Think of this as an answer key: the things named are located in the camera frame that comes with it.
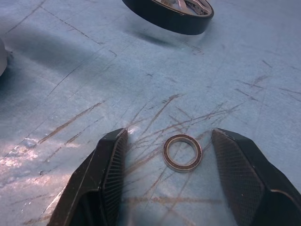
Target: scratched tabletop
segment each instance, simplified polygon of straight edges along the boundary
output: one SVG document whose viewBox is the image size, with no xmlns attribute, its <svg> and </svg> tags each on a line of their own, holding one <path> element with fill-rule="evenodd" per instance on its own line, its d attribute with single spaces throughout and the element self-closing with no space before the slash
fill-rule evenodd
<svg viewBox="0 0 301 226">
<path fill-rule="evenodd" d="M 235 226 L 211 130 L 251 138 L 301 191 L 301 3 L 211 0 L 202 35 L 141 19 L 121 0 L 0 0 L 0 224 L 45 226 L 72 172 L 127 127 L 121 226 Z M 163 162 L 198 140 L 191 173 Z M 175 161 L 193 157 L 174 144 Z"/>
</svg>

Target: bearing rubber seal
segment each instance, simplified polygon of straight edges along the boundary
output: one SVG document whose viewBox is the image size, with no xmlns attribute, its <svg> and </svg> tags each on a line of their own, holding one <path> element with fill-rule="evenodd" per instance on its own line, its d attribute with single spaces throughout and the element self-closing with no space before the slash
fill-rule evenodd
<svg viewBox="0 0 301 226">
<path fill-rule="evenodd" d="M 206 1 L 206 5 L 211 8 L 206 15 L 192 15 L 168 7 L 161 0 L 122 0 L 127 7 L 143 19 L 164 29 L 181 33 L 196 35 L 205 31 L 209 25 L 214 10 Z"/>
<path fill-rule="evenodd" d="M 169 156 L 169 147 L 171 144 L 173 144 L 175 142 L 185 142 L 193 148 L 193 150 L 196 153 L 196 158 L 192 161 L 192 163 L 190 163 L 188 165 L 179 165 L 171 160 L 171 158 Z M 199 145 L 199 143 L 196 141 L 196 139 L 194 139 L 188 135 L 185 135 L 185 134 L 174 135 L 174 136 L 170 137 L 164 144 L 163 159 L 164 159 L 164 162 L 166 163 L 166 165 L 170 169 L 172 169 L 176 172 L 179 172 L 179 173 L 188 173 L 188 172 L 194 170 L 201 162 L 202 148 Z"/>
</svg>

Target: blue work surface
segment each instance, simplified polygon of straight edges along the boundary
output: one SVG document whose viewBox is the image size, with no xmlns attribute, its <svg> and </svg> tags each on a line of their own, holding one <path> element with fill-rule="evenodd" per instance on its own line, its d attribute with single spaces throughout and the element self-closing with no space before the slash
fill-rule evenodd
<svg viewBox="0 0 301 226">
<path fill-rule="evenodd" d="M 301 191 L 301 3 L 210 3 L 207 31 L 186 36 L 121 0 L 0 0 L 9 53 L 0 77 L 1 226 L 46 225 L 72 172 L 121 127 L 129 131 L 122 226 L 236 225 L 214 127 L 251 138 Z M 163 162 L 163 143 L 177 133 L 203 147 L 192 173 Z M 188 160 L 178 148 L 177 161 Z"/>
</svg>

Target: small ring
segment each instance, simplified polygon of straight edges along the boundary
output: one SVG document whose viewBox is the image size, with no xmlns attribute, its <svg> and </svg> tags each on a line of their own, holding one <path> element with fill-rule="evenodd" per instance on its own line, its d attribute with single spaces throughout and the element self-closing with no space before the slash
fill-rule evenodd
<svg viewBox="0 0 301 226">
<path fill-rule="evenodd" d="M 188 165 L 179 165 L 171 160 L 171 158 L 169 157 L 169 147 L 171 144 L 173 144 L 175 142 L 185 142 L 193 148 L 193 150 L 196 153 L 196 158 L 193 160 L 192 163 L 190 163 Z M 196 139 L 194 139 L 190 136 L 187 136 L 185 134 L 177 134 L 177 135 L 170 137 L 165 142 L 164 147 L 163 147 L 163 159 L 164 159 L 165 164 L 170 169 L 172 169 L 176 172 L 179 172 L 179 173 L 188 173 L 188 172 L 191 172 L 192 170 L 194 170 L 201 162 L 202 148 L 199 145 L 199 143 L 196 141 Z"/>
</svg>

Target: table surface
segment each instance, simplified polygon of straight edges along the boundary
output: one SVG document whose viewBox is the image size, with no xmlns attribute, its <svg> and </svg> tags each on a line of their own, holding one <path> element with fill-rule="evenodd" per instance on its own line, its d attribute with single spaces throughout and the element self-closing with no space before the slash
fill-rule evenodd
<svg viewBox="0 0 301 226">
<path fill-rule="evenodd" d="M 44 226 L 72 172 L 107 132 L 128 127 L 120 225 L 234 226 L 214 127 L 253 139 L 301 191 L 301 3 L 211 0 L 186 36 L 121 0 L 0 0 L 2 226 Z M 180 174 L 161 148 L 177 133 L 204 149 Z M 192 154 L 174 146 L 178 162 Z"/>
</svg>

